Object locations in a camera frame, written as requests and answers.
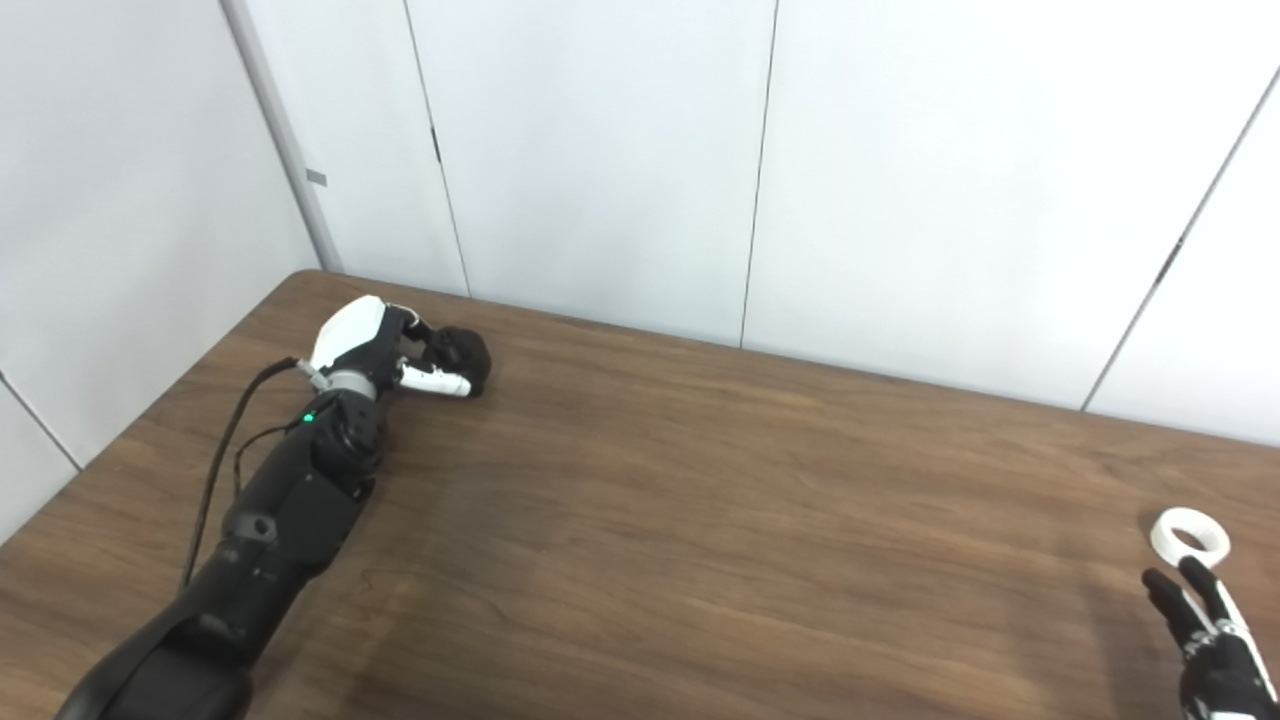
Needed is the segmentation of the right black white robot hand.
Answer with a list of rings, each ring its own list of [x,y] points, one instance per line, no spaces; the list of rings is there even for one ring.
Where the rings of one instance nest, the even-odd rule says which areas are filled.
[[[1140,582],[1181,655],[1183,717],[1277,719],[1277,689],[1228,587],[1198,559],[1178,570],[1184,585],[1156,568]]]

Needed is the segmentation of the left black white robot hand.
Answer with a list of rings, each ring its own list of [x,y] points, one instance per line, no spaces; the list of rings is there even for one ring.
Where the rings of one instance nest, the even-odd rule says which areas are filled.
[[[411,307],[365,295],[325,320],[300,370],[320,393],[378,400],[410,389],[467,398],[483,393],[489,365],[477,334],[434,328]]]

